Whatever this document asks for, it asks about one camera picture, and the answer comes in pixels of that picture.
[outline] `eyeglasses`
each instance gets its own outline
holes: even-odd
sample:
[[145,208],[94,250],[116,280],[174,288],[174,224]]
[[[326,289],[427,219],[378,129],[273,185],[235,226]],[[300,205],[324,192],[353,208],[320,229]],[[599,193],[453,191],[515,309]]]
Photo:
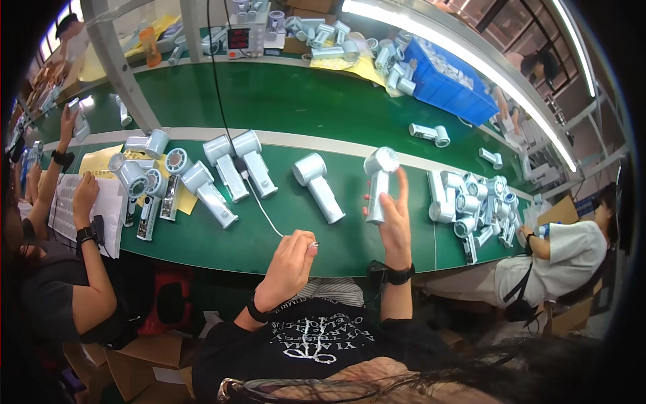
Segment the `eyeglasses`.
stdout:
[[376,396],[379,388],[373,383],[316,379],[256,379],[240,381],[229,377],[222,380],[218,389],[218,402],[235,396],[245,397],[260,403],[351,403]]

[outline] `green workbench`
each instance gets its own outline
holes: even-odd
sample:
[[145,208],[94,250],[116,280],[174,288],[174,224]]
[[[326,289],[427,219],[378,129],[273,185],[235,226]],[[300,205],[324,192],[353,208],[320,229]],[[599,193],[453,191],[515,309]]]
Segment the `green workbench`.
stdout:
[[[220,94],[228,127],[305,134],[357,144],[388,145],[401,153],[444,163],[478,175],[503,175],[510,187],[530,191],[522,179],[516,154],[478,128],[463,125],[454,115],[419,102],[412,97],[390,98],[382,88],[364,80],[327,70],[305,69],[267,63],[217,63]],[[162,126],[223,127],[212,66],[208,63],[153,69],[136,74],[136,79]],[[105,83],[78,94],[92,96],[94,107],[86,112],[92,133],[120,131],[114,90]],[[59,137],[62,108],[55,107],[36,120],[45,143]],[[412,138],[412,122],[425,126],[444,125],[452,139],[445,149],[432,142]],[[136,123],[125,129],[136,129]],[[72,148],[77,161],[83,154],[117,143]],[[205,161],[202,142],[172,140],[173,147],[185,148],[191,158]],[[504,168],[477,157],[484,147],[503,155]],[[362,276],[371,259],[383,259],[379,232],[361,215],[366,192],[363,158],[319,152],[328,167],[328,181],[346,217],[328,225],[306,188],[293,178],[291,165],[311,151],[294,147],[264,145],[262,155],[279,191],[263,200],[268,215],[282,233],[307,229],[321,241],[313,276]],[[430,194],[426,173],[405,167],[411,183],[410,218],[413,259],[417,271],[453,268],[465,264],[461,241],[452,225],[434,224],[428,218]],[[216,186],[228,195],[219,179]],[[397,195],[397,185],[391,187]],[[526,201],[521,201],[522,211]],[[198,201],[192,215],[178,213],[176,222],[159,220],[153,241],[135,237],[135,227],[123,229],[121,248],[157,259],[193,266],[247,273],[264,273],[280,239],[273,232],[252,197],[230,204],[240,220],[227,231],[221,229],[206,207]],[[519,253],[518,247],[504,249],[491,240],[478,250],[479,262]]]

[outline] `gray t-shirt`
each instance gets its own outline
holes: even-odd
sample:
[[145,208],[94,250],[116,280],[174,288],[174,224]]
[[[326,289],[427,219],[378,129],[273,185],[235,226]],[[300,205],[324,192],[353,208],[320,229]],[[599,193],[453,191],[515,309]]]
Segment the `gray t-shirt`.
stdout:
[[[34,227],[28,219],[23,220],[26,240],[35,238]],[[123,299],[117,292],[119,283],[110,274],[110,281],[117,295],[117,310],[101,324],[79,335],[72,316],[72,291],[74,285],[90,286],[83,261],[54,241],[40,244],[46,255],[39,260],[21,285],[21,300],[27,310],[34,332],[41,337],[58,342],[109,343],[124,331],[127,319],[121,314]]]

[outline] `orange bottle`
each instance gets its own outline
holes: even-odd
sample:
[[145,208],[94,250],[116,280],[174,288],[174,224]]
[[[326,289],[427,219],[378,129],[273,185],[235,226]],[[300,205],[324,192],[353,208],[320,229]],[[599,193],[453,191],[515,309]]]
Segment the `orange bottle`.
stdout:
[[157,37],[155,29],[152,27],[144,28],[139,32],[139,40],[143,46],[143,52],[146,53],[146,64],[148,67],[159,65],[162,60],[162,54],[157,49]]

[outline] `water bottle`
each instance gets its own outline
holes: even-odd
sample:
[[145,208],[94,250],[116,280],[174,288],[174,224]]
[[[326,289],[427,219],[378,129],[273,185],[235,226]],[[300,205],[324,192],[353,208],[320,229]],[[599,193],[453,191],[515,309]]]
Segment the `water bottle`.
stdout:
[[536,226],[534,228],[534,234],[536,234],[541,239],[546,237],[546,236],[549,236],[550,235],[550,224],[551,223],[547,223],[547,224],[542,224],[540,226]]

